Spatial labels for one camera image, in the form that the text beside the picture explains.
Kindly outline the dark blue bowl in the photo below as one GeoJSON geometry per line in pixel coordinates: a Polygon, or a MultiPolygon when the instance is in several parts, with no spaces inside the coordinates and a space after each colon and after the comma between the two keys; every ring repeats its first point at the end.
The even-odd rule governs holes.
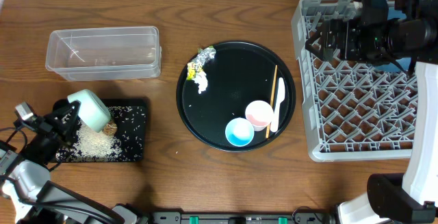
{"type": "Polygon", "coordinates": [[[407,72],[411,63],[410,57],[395,56],[389,52],[389,30],[401,18],[406,18],[401,12],[390,9],[387,0],[367,0],[368,17],[368,64],[375,66],[379,71],[407,72]]]}

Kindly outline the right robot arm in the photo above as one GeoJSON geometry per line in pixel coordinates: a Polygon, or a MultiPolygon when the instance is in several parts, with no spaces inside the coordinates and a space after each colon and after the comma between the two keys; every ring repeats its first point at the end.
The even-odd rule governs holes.
{"type": "Polygon", "coordinates": [[[318,30],[324,61],[340,50],[344,60],[398,64],[417,79],[413,151],[405,173],[373,174],[363,196],[341,203],[338,223],[432,223],[437,218],[437,0],[396,0],[405,19],[388,19],[386,0],[353,0],[362,5],[351,22],[331,19],[318,30]]]}

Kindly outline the pale green bowl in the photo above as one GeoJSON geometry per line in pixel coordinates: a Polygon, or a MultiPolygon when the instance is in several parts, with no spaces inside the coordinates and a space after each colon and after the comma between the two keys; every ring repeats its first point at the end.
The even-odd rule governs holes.
{"type": "Polygon", "coordinates": [[[67,96],[69,103],[78,101],[79,118],[93,131],[99,133],[111,121],[112,116],[105,104],[88,89],[67,96]]]}

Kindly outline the brown shiitake mushroom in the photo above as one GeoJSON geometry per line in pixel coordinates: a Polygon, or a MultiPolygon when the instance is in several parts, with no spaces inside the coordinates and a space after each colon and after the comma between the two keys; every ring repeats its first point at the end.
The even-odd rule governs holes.
{"type": "Polygon", "coordinates": [[[107,123],[105,125],[105,127],[103,128],[103,133],[106,136],[114,136],[115,133],[117,132],[117,124],[114,121],[110,121],[109,123],[107,123]]]}

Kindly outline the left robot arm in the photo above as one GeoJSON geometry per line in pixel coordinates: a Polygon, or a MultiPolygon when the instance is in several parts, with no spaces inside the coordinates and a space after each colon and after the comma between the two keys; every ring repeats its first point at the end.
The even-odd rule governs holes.
{"type": "Polygon", "coordinates": [[[84,101],[38,116],[27,103],[16,106],[13,135],[24,128],[35,133],[18,151],[9,140],[1,141],[1,196],[16,210],[16,223],[124,223],[114,210],[51,181],[48,163],[62,147],[73,143],[73,130],[84,101]]]}

